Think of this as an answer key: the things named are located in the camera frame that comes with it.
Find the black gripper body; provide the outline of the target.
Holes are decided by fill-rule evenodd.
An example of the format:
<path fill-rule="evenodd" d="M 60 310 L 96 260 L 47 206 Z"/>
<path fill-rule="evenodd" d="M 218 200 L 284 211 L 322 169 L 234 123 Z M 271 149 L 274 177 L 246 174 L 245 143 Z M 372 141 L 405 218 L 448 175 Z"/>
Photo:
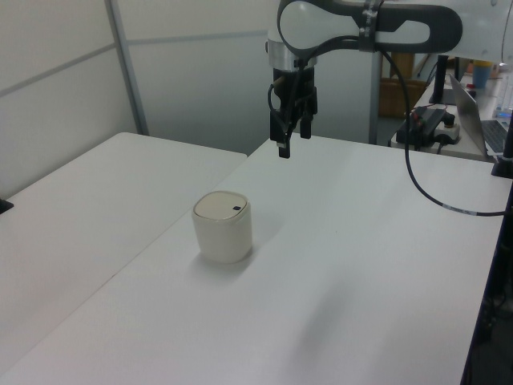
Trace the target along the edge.
<path fill-rule="evenodd" d="M 291 98 L 297 106 L 301 101 L 305 101 L 310 109 L 317 108 L 317 89 L 313 67 L 307 67 L 302 72 L 273 69 L 273 81 L 277 81 L 279 78 L 283 78 L 283 81 L 275 86 L 274 90 L 281 102 L 280 109 L 285 109 Z"/>

